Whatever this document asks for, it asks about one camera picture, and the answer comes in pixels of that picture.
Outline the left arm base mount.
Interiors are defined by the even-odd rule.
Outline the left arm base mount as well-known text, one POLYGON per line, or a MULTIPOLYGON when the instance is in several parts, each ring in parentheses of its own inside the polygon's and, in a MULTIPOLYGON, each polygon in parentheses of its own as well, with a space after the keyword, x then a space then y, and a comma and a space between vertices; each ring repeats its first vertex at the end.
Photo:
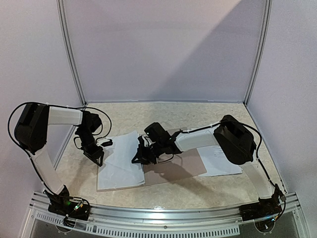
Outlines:
POLYGON ((86 199, 69 196, 51 196, 49 200, 49 212, 73 219, 88 221, 91 206, 86 199))

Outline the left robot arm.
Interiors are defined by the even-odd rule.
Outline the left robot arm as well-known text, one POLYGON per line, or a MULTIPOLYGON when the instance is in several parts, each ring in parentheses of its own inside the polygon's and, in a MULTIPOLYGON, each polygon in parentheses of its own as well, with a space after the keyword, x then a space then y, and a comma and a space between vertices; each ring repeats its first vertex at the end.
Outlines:
POLYGON ((80 140, 81 150, 89 160, 102 166, 105 148, 113 141, 107 136, 98 137, 96 130, 103 128, 102 120, 90 108, 50 105, 39 102, 25 102, 17 106, 23 111, 10 133, 10 139, 21 148, 30 159, 45 193, 55 208, 63 215, 70 215, 73 199, 67 187, 59 179, 47 150, 47 134, 50 125, 71 125, 80 140))

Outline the brown paper folder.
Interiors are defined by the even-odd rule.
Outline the brown paper folder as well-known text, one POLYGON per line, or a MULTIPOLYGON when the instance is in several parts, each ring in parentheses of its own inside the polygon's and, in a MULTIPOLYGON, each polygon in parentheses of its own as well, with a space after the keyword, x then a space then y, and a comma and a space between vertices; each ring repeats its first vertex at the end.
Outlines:
POLYGON ((196 149, 173 156, 169 162, 155 165, 142 165, 145 184, 156 185, 191 178, 206 173, 205 166, 196 149))

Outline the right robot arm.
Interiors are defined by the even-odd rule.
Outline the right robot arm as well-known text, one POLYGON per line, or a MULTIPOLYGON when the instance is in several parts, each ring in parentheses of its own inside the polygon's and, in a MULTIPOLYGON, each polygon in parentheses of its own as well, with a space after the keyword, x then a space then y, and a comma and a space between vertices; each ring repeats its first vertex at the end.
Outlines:
POLYGON ((239 166, 256 188, 258 201, 243 206, 245 212, 256 212, 260 216, 282 212, 286 198, 278 184, 270 178, 259 157, 260 146, 255 143, 255 128, 239 122, 232 115, 204 127, 178 130, 170 134, 158 122, 145 129, 138 137, 138 148, 133 164, 157 164, 161 155, 178 155, 192 149, 218 145, 226 159, 239 166))

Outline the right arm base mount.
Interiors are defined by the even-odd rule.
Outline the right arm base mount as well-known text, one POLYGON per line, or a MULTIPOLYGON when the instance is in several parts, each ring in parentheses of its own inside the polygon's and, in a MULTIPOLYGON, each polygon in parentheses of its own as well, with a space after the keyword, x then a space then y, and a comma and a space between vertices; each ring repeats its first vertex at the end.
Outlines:
POLYGON ((258 202, 239 206, 239 214, 243 221, 267 218, 283 212, 279 199, 260 199, 258 202))

